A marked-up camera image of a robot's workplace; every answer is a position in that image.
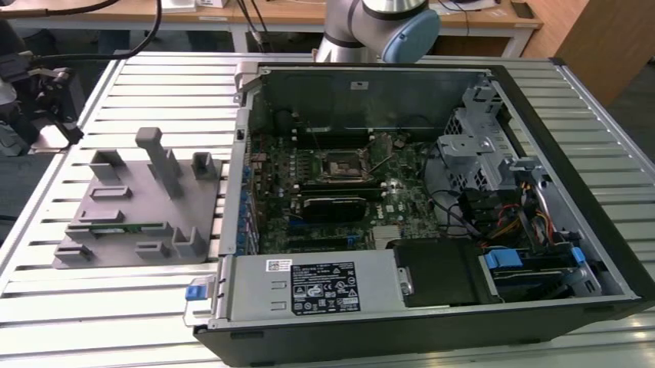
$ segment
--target white table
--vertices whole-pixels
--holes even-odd
[[[0,360],[8,367],[218,368],[214,355],[182,323],[190,279],[209,263],[54,270],[54,246],[92,177],[96,149],[136,149],[140,127],[158,127],[178,159],[209,151],[229,159],[236,105],[234,64],[244,60],[308,61],[308,55],[142,53],[112,62],[81,115],[84,140],[57,155],[0,248]],[[609,218],[655,275],[655,168],[565,67],[547,60],[431,57],[423,62],[503,64],[596,194]],[[517,132],[524,150],[533,152]],[[221,193],[226,167],[222,167]],[[220,233],[217,199],[213,234]],[[325,367],[524,368],[655,366],[651,312],[592,324],[548,343],[302,364]]]

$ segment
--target warning label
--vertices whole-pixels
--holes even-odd
[[[293,265],[290,285],[294,315],[360,311],[353,262]]]

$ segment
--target black wire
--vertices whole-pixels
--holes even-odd
[[[261,28],[264,28],[265,42],[268,44],[268,48],[270,49],[270,52],[274,52],[273,44],[270,42],[270,33],[268,33],[264,18],[261,17],[261,13],[258,12],[257,3],[254,2],[254,0],[249,0],[249,2],[252,2],[252,6],[254,7],[254,11],[257,12],[258,22],[261,23]]]
[[[78,61],[78,60],[96,60],[96,61],[110,61],[110,60],[124,60],[133,57],[142,49],[150,44],[150,41],[154,39],[156,33],[160,30],[161,24],[161,0],[156,0],[156,14],[154,21],[152,23],[150,33],[141,41],[138,46],[132,49],[132,51],[124,54],[61,54],[61,55],[49,55],[34,57],[32,60],[32,65],[42,64],[52,61]]]
[[[96,10],[104,9],[108,6],[116,4],[120,0],[104,0],[104,2],[100,2],[93,5],[88,6],[81,6],[80,8],[72,8],[72,9],[62,9],[62,10],[49,10],[46,9],[46,15],[48,16],[54,16],[54,15],[74,15],[74,14],[82,14],[88,12],[94,12]]]
[[[428,148],[428,152],[425,153],[425,159],[423,161],[423,169],[421,169],[421,176],[423,176],[423,190],[425,192],[425,194],[429,196],[429,200],[432,201],[432,203],[435,204],[436,207],[439,207],[439,209],[445,212],[447,214],[449,214],[452,216],[452,218],[455,220],[457,220],[457,222],[465,227],[465,229],[468,230],[471,236],[475,236],[476,238],[480,238],[480,239],[484,239],[487,240],[487,237],[484,236],[484,234],[480,233],[480,231],[475,228],[475,226],[468,222],[465,221],[456,213],[453,213],[441,203],[439,203],[435,198],[433,198],[433,194],[436,194],[439,191],[436,191],[433,194],[429,193],[428,191],[428,185],[425,183],[425,169],[428,168],[428,160],[429,160],[429,153],[433,151],[433,149],[437,148],[437,140],[433,141],[433,143],[429,145],[429,148]]]
[[[258,40],[258,32],[257,29],[254,28],[254,24],[252,23],[252,19],[249,18],[248,7],[245,6],[244,0],[236,0],[236,4],[241,9],[241,13],[244,14],[245,21],[248,22],[249,31],[252,33],[252,37],[254,38],[254,43],[257,44],[258,52],[264,54],[265,53],[264,46],[261,45],[261,42]]]
[[[468,23],[468,12],[473,12],[473,11],[471,11],[471,10],[464,10],[464,8],[461,8],[461,6],[459,6],[459,4],[457,4],[456,2],[453,2],[453,4],[455,4],[455,6],[459,8],[459,10],[457,10],[457,9],[448,8],[448,7],[445,6],[445,4],[441,2],[441,0],[439,0],[439,4],[441,4],[441,6],[443,6],[443,7],[444,7],[447,10],[449,10],[451,12],[456,12],[456,11],[457,11],[457,12],[461,12],[461,11],[464,12],[464,21],[467,22],[467,35],[465,35],[465,39],[464,39],[464,45],[465,45],[465,41],[468,40],[468,36],[471,35],[471,25],[469,25],[469,23]]]
[[[16,222],[18,218],[16,216],[0,215],[0,221],[12,221]]]

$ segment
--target wooden desk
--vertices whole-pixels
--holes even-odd
[[[256,0],[270,31],[322,32],[322,4],[306,4],[293,0]],[[16,0],[8,9],[70,8],[94,4],[98,0]],[[257,23],[252,5],[248,3],[250,17]],[[133,29],[146,30],[152,26],[154,12],[153,0],[121,0],[114,5],[84,15],[12,21],[16,27],[64,29]],[[468,13],[469,36],[509,38],[504,57],[520,57],[532,31],[541,27],[537,19],[516,17],[508,0],[500,6]],[[161,29],[184,31],[228,31],[232,33],[236,52],[248,52],[244,15],[234,2],[225,8],[198,7],[193,13],[164,15]],[[445,36],[467,35],[467,22],[463,13],[441,16],[441,32]]]

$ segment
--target blue tab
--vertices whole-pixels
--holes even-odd
[[[186,301],[202,301],[206,299],[206,286],[189,285],[186,286]]]
[[[583,250],[579,247],[572,247],[571,248],[571,254],[573,255],[575,261],[577,264],[583,264],[587,258],[584,257]]]
[[[491,253],[487,253],[484,255],[484,260],[487,262],[487,267],[492,270],[493,268],[499,267],[499,263],[495,261],[493,255]]]
[[[505,268],[505,267],[523,267],[520,261],[519,252],[513,249],[495,249],[484,255],[487,267]]]

